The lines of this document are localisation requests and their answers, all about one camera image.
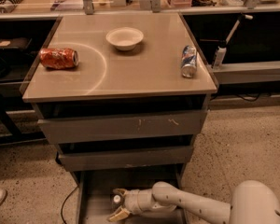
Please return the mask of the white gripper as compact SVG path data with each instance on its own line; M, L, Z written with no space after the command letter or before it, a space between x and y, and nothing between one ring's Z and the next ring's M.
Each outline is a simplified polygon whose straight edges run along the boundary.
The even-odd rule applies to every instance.
M138 203L140 190L126 190L126 189L113 189L113 193L124 197L124 207L120 206L114 213L112 213L107 220L109 222L117 222L127 218L130 214L138 215L142 213Z

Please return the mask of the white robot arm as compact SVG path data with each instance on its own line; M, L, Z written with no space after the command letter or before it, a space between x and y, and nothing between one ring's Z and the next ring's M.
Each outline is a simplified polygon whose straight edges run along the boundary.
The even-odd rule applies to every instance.
M280 203L261 182L246 180L233 191L230 203L185 192L166 182L151 189L114 189L118 208L107 218L117 222L145 212L170 212L180 207L209 224L280 224Z

